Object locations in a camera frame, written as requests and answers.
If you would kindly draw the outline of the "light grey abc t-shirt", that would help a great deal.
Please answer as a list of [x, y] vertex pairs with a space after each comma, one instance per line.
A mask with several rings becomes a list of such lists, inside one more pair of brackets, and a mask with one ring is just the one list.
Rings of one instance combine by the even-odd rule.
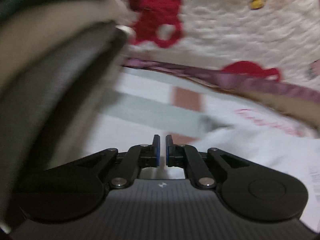
[[223, 105], [201, 114], [199, 150], [217, 147], [304, 183], [302, 221], [319, 232], [319, 136], [306, 124], [260, 106]]

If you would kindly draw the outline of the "checkered bed sheet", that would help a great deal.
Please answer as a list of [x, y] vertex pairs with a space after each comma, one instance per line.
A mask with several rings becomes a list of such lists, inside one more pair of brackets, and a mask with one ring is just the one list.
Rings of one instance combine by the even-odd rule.
[[207, 110], [231, 104], [264, 107], [178, 77], [130, 68], [110, 85], [103, 81], [91, 103], [84, 118], [75, 120], [76, 131], [68, 131], [71, 139], [57, 148], [51, 166], [108, 147], [126, 151], [150, 143], [156, 134], [170, 134], [178, 144], [195, 146], [202, 137], [200, 116]]

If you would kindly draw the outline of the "white red bear quilt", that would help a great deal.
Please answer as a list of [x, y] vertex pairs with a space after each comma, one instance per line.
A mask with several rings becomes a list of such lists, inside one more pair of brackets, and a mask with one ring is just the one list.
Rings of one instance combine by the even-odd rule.
[[127, 0], [125, 66], [167, 72], [319, 126], [319, 0]]

